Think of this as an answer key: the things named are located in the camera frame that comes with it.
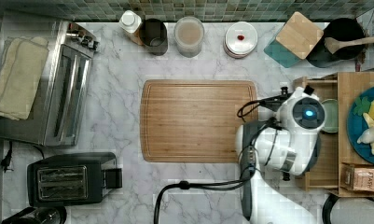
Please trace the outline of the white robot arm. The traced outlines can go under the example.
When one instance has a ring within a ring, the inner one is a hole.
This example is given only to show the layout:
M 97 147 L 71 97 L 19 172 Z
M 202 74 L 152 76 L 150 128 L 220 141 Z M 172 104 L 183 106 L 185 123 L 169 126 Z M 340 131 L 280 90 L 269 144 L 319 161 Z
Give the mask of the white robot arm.
M 326 110 L 310 86 L 267 98 L 273 112 L 266 121 L 252 120 L 236 132 L 239 154 L 243 224 L 316 224 L 315 217 L 264 180 L 261 172 L 273 168 L 285 175 L 303 175 L 318 159 L 319 132 Z

